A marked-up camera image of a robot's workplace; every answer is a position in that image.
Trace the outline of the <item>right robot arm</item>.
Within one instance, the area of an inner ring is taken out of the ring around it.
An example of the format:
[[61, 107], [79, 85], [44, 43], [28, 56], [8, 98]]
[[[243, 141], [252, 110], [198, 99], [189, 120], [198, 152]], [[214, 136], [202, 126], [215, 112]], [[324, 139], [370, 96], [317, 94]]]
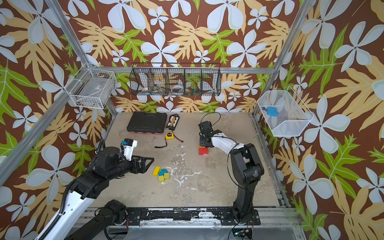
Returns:
[[255, 188], [265, 170], [253, 144], [242, 144], [222, 131], [214, 130], [209, 121], [199, 124], [200, 143], [205, 148], [217, 148], [227, 154], [231, 162], [234, 183], [238, 186], [237, 197], [233, 205], [233, 216], [238, 223], [246, 223], [256, 217], [253, 198]]

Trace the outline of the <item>red block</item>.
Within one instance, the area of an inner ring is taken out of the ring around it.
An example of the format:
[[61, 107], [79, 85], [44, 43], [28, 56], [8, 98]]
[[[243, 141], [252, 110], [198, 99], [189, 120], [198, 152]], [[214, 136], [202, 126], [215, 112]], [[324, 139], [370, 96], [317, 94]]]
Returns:
[[199, 148], [199, 155], [208, 155], [209, 154], [209, 149], [208, 148]]

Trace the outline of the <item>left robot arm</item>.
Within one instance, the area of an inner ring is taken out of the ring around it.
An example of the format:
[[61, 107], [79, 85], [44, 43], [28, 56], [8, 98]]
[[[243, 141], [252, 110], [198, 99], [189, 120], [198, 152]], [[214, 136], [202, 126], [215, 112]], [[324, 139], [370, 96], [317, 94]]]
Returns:
[[135, 156], [137, 141], [124, 139], [121, 146], [106, 147], [101, 141], [89, 167], [66, 187], [61, 206], [38, 240], [92, 240], [107, 227], [127, 222], [126, 206], [117, 200], [109, 201], [90, 221], [71, 232], [85, 210], [109, 186], [111, 180], [125, 174], [144, 174], [155, 161], [151, 157]]

